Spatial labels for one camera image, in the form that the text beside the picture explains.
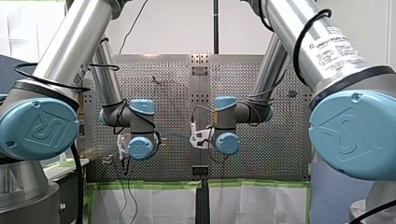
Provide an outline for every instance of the logo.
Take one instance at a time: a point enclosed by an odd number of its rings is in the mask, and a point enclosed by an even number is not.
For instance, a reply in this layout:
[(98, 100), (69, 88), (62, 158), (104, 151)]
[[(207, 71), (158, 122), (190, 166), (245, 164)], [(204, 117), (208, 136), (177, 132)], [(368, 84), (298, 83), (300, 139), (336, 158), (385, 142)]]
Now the logo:
[(40, 111), (25, 139), (47, 147), (58, 147), (64, 139), (69, 124), (70, 122), (67, 119), (46, 111)]
[(340, 161), (351, 159), (348, 154), (357, 152), (359, 155), (373, 149), (379, 149), (382, 144), (375, 133), (365, 124), (354, 108), (329, 119), (319, 126), (323, 140), (337, 153)]

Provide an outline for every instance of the white wall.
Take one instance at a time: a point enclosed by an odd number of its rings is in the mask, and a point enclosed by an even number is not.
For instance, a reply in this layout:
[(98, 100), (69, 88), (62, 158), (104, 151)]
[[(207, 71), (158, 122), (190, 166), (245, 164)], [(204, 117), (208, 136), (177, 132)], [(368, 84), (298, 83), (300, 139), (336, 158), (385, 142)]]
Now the white wall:
[(38, 62), (63, 19), (62, 2), (0, 1), (0, 54)]
[(318, 0), (332, 10), (334, 25), (343, 30), (372, 64), (396, 65), (396, 8), (394, 0)]
[[(144, 0), (125, 6), (106, 35), (114, 53)], [(188, 54), (213, 52), (213, 0), (148, 0), (122, 53)], [(219, 0), (219, 53), (264, 54), (271, 33), (247, 3)]]

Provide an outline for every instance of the pegboard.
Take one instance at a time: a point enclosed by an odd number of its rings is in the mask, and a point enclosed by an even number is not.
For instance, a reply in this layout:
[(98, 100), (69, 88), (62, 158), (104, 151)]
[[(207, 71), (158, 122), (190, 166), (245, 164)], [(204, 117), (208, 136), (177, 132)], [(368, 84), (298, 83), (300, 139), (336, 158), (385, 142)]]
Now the pegboard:
[[(262, 56), (210, 55), (208, 75), (191, 74), (190, 55), (121, 55), (114, 58), (120, 67), (119, 78), (123, 97), (151, 98), (155, 105), (155, 123), (164, 138), (163, 145), (154, 158), (135, 165), (132, 179), (191, 180), (191, 167), (201, 162), (196, 150), (191, 148), (190, 121), (191, 98), (196, 90), (209, 96), (209, 104), (219, 95), (234, 95), (247, 99), (253, 89), (262, 63)], [(297, 91), (290, 98), (289, 91)], [(224, 165), (203, 160), (209, 165), (209, 178), (256, 178), (279, 180), (304, 180), (307, 176), (310, 146), (304, 132), (307, 114), (307, 93), (289, 67), (283, 83), (276, 92), (274, 118), (259, 127), (247, 124), (237, 127), (241, 135), (240, 152)], [(86, 93), (86, 143), (91, 164), (87, 173), (89, 182), (114, 181), (124, 178), (116, 145), (117, 136), (111, 127), (103, 125), (98, 115), (101, 109), (95, 88)], [(211, 120), (200, 120), (201, 126)], [(215, 158), (220, 155), (212, 150)]]
[[(163, 144), (149, 161), (131, 164), (132, 179), (143, 180), (191, 180), (190, 160), (190, 56), (127, 55), (114, 58), (120, 67), (117, 76), (122, 95), (127, 100), (153, 99), (156, 130), (161, 133)], [(98, 119), (101, 106), (96, 90), (92, 89), (92, 101), (87, 102), (86, 123), (92, 124), (92, 160), (87, 173), (88, 181), (111, 181), (124, 178), (117, 150), (117, 136), (113, 129)]]

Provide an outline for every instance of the label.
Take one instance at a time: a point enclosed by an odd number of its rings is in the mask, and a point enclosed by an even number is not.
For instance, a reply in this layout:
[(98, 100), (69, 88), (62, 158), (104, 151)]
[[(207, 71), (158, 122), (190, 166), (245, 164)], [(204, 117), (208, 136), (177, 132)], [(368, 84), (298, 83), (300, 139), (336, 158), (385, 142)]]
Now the label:
[(327, 35), (311, 42), (307, 47), (310, 58), (322, 73), (333, 73), (345, 65), (365, 62), (348, 39), (341, 34)]

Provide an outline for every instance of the green tape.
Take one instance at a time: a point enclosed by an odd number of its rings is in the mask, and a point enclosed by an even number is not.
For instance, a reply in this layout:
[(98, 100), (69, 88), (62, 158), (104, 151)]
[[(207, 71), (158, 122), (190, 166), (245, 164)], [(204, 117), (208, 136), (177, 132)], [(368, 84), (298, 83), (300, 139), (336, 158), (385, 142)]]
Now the green tape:
[(93, 205), (93, 190), (88, 186), (87, 190), (87, 206), (88, 206), (88, 224), (92, 224), (92, 205)]
[(305, 221), (306, 224), (311, 223), (311, 184), (308, 183), (308, 188), (306, 189), (306, 208), (305, 208)]
[(198, 189), (201, 187), (200, 181), (179, 181), (179, 182), (145, 182), (141, 180), (121, 180), (110, 183), (90, 183), (88, 187), (92, 190), (112, 190), (112, 189)]
[(257, 186), (270, 188), (285, 189), (307, 189), (309, 182), (285, 182), (269, 180), (249, 180), (249, 179), (227, 179), (227, 180), (209, 180), (210, 188), (242, 187)]

